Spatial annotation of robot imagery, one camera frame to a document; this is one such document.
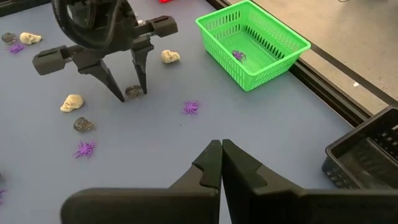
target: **white skull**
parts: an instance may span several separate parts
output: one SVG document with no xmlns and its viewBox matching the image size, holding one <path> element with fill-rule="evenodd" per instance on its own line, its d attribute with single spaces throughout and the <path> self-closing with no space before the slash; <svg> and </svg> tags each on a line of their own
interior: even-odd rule
<svg viewBox="0 0 398 224">
<path fill-rule="evenodd" d="M 40 42 L 42 40 L 42 36 L 23 32 L 20 34 L 19 39 L 22 43 L 30 45 Z"/>
<path fill-rule="evenodd" d="M 81 108 L 83 106 L 83 98 L 77 94 L 71 94 L 67 97 L 63 105 L 61 106 L 62 112 L 71 112 L 74 109 Z"/>
<path fill-rule="evenodd" d="M 163 63 L 172 63 L 181 59 L 180 55 L 177 52 L 172 52 L 170 50 L 162 51 L 162 54 L 160 56 L 162 57 Z"/>
</svg>

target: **floor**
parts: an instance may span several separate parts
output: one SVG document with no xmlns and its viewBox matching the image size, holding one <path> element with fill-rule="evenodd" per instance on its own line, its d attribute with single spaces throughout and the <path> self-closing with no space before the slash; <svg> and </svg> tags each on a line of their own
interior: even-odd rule
<svg viewBox="0 0 398 224">
<path fill-rule="evenodd" d="M 398 0 L 255 0 L 340 62 L 398 99 Z M 368 111 L 386 104 L 314 52 L 302 58 Z"/>
</svg>

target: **black basket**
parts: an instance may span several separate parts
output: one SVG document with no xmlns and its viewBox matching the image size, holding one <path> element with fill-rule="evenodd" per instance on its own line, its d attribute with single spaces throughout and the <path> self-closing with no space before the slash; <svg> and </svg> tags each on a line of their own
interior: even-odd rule
<svg viewBox="0 0 398 224">
<path fill-rule="evenodd" d="M 341 189 L 398 189 L 398 108 L 389 106 L 326 148 L 322 171 Z"/>
</svg>

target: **blue-gray table surface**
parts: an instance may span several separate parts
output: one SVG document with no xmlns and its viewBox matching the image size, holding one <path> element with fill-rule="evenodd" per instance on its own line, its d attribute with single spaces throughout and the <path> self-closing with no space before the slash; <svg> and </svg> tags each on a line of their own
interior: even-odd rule
<svg viewBox="0 0 398 224">
<path fill-rule="evenodd" d="M 43 36 L 17 55 L 0 52 L 0 223 L 60 223 L 63 201 L 89 187 L 168 187 L 212 139 L 228 138 L 280 175 L 305 188 L 332 188 L 322 174 L 325 147 L 351 127 L 321 99 L 286 73 L 248 93 L 205 52 L 195 19 L 214 9 L 205 0 L 131 1 L 140 19 L 163 14 L 177 34 L 154 37 L 147 61 L 148 95 L 121 103 L 97 79 L 73 63 L 41 77 L 32 58 L 66 38 L 49 4 L 0 19 L 2 32 Z M 180 63 L 164 65 L 162 50 L 178 51 Z M 122 91 L 138 84 L 130 52 L 105 58 Z M 85 105 L 71 113 L 60 106 L 71 94 Z M 197 116 L 181 113 L 198 100 Z M 96 129 L 79 134 L 84 116 Z M 72 158 L 79 140 L 95 139 L 92 158 Z M 230 223 L 222 196 L 220 223 Z"/>
</svg>

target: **green plastic basket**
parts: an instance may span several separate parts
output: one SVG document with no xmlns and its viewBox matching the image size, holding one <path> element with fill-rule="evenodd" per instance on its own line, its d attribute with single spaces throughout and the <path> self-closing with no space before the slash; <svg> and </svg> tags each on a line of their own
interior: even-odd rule
<svg viewBox="0 0 398 224">
<path fill-rule="evenodd" d="M 251 1 L 196 20 L 206 50 L 244 91 L 286 72 L 311 44 Z M 243 52 L 237 60 L 232 52 Z"/>
</svg>

